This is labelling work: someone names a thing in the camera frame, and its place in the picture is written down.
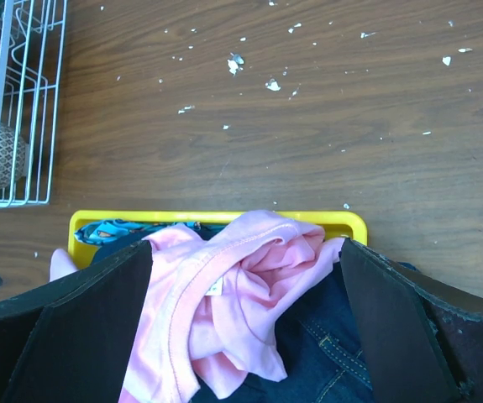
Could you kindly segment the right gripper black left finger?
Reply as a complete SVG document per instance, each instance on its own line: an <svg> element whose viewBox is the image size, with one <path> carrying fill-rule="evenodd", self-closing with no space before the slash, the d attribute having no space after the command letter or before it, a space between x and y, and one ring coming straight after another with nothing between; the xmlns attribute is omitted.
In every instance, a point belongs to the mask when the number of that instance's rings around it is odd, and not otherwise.
<svg viewBox="0 0 483 403"><path fill-rule="evenodd" d="M116 402L150 280L141 241L0 301L0 402Z"/></svg>

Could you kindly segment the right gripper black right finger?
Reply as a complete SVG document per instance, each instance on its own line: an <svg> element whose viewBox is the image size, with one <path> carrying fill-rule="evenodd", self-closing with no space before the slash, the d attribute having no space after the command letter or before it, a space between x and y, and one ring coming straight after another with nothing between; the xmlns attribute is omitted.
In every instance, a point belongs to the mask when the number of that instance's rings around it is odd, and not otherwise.
<svg viewBox="0 0 483 403"><path fill-rule="evenodd" d="M378 402L483 402L483 298L346 239L340 264Z"/></svg>

